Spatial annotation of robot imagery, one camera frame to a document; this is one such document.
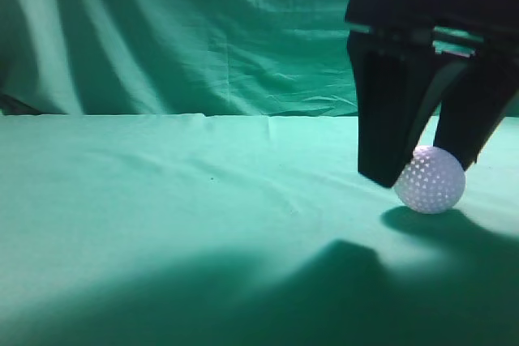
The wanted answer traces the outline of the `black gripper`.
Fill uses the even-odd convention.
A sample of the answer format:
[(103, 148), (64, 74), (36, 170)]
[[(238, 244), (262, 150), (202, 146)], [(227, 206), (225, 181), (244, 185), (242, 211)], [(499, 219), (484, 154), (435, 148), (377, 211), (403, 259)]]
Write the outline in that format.
[[(471, 59), (441, 101), (433, 145), (467, 170), (518, 97), (518, 0), (349, 0), (345, 21), (373, 29), (464, 31), (504, 55)], [(358, 100), (358, 172), (391, 188), (436, 107), (431, 45), (352, 32), (347, 50)]]

